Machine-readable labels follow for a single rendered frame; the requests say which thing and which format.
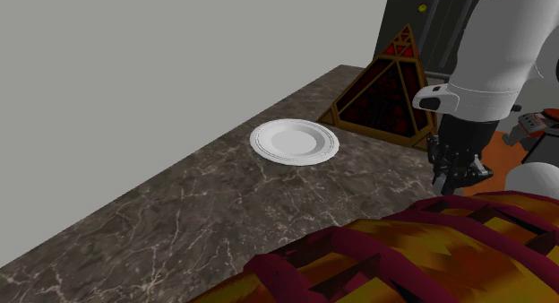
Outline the white round plate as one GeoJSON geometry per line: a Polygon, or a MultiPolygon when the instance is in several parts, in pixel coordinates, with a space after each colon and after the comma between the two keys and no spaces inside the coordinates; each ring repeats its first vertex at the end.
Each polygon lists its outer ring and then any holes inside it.
{"type": "Polygon", "coordinates": [[[303,119],[284,118],[257,126],[252,149],[266,160],[286,166],[313,166],[333,158],[340,141],[330,129],[303,119]]]}

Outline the dark grey tall appliance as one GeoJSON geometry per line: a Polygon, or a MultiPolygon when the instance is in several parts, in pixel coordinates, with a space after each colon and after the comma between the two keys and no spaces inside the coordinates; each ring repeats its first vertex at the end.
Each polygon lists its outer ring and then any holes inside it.
{"type": "Polygon", "coordinates": [[[449,80],[469,17],[479,0],[387,0],[376,42],[378,55],[408,24],[426,76],[449,80]]]}

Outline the red black pyramid gold frame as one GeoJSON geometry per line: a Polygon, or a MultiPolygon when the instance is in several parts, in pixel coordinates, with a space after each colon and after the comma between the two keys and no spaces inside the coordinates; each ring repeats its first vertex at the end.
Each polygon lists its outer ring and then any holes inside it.
{"type": "Polygon", "coordinates": [[[426,86],[416,41],[406,24],[317,122],[426,152],[427,138],[437,131],[436,114],[412,105],[426,86]]]}

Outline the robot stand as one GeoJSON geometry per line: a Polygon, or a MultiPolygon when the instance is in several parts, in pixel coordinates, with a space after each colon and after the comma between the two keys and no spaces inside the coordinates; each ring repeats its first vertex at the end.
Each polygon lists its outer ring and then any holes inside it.
{"type": "Polygon", "coordinates": [[[420,200],[256,255],[188,303],[559,303],[559,200],[420,200]]]}

